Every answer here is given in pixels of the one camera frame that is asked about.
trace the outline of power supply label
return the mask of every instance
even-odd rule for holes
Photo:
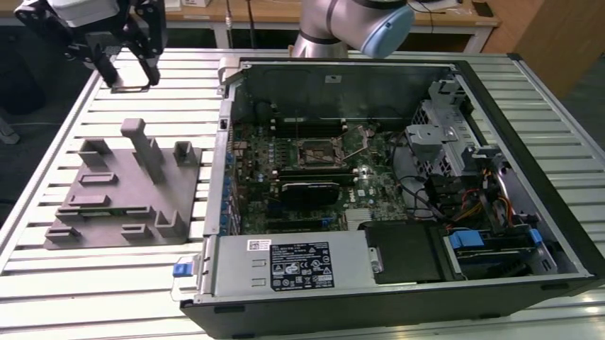
[[[271,288],[276,292],[334,288],[327,242],[271,244]]]

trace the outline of aluminum slat table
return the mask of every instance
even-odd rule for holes
[[[95,73],[0,231],[0,339],[203,340],[203,330],[172,301],[172,264],[201,249],[212,147],[220,98],[216,67],[224,56],[286,57],[286,51],[167,50],[161,82],[147,93],[109,94]],[[561,197],[605,253],[605,154],[545,89],[523,62],[505,55],[398,53],[392,59],[470,62]],[[115,62],[137,69],[135,56]],[[44,233],[65,198],[81,161],[83,138],[105,137],[129,147],[119,128],[125,118],[147,121],[145,134],[160,147],[188,140],[200,147],[189,240],[179,246],[48,251]],[[490,140],[487,124],[477,125]],[[180,283],[181,289],[195,282]],[[282,336],[280,339],[593,339],[605,327],[605,290],[539,303],[510,317],[406,327]]]

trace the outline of motherboard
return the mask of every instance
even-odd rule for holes
[[[390,164],[395,133],[350,124],[233,126],[240,234],[355,230],[368,220],[406,219]]]

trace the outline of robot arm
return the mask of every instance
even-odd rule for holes
[[[129,14],[132,7],[149,26],[148,36]],[[101,45],[93,41],[96,34],[109,32],[139,59],[148,78],[143,89],[157,84],[157,58],[167,45],[163,0],[25,0],[14,15],[63,51],[65,58],[97,69],[107,85],[123,90],[117,70]]]
[[[304,0],[294,57],[347,57],[347,45],[372,58],[399,47],[414,22],[406,0]]]

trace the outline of blue robot end cap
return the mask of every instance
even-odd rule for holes
[[[400,46],[414,23],[414,10],[404,6],[378,25],[366,39],[360,52],[372,58],[386,58]]]

